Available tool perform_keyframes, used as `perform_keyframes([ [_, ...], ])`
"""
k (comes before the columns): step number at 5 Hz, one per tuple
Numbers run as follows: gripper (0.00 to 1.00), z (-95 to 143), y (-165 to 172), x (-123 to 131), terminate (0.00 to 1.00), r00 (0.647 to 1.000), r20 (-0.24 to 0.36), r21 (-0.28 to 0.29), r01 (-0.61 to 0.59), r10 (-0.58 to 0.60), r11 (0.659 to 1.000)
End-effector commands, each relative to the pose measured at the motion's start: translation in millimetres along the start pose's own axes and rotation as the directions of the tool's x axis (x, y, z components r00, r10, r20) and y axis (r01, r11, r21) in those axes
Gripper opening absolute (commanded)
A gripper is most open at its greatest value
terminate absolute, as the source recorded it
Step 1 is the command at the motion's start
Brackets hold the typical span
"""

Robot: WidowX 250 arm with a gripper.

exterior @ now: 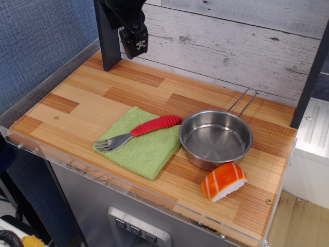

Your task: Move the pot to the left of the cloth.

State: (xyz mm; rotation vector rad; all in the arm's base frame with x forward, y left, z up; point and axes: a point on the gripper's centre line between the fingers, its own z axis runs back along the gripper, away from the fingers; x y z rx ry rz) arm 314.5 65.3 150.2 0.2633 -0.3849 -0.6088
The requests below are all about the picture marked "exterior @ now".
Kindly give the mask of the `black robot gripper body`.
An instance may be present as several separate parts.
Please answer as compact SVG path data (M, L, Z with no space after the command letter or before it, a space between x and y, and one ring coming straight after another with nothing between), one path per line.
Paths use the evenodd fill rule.
M144 23L142 8L145 1L99 1L103 7L107 5L119 18L121 27L127 29L141 29Z

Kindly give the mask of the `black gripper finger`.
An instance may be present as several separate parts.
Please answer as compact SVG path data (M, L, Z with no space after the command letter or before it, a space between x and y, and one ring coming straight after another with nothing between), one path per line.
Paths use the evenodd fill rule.
M121 28L119 35L128 59L147 53L149 35L145 24L142 24L142 29L138 33L131 33L129 30Z
M109 22L111 30L115 30L121 27L121 22L115 13L107 6L104 6L104 12Z

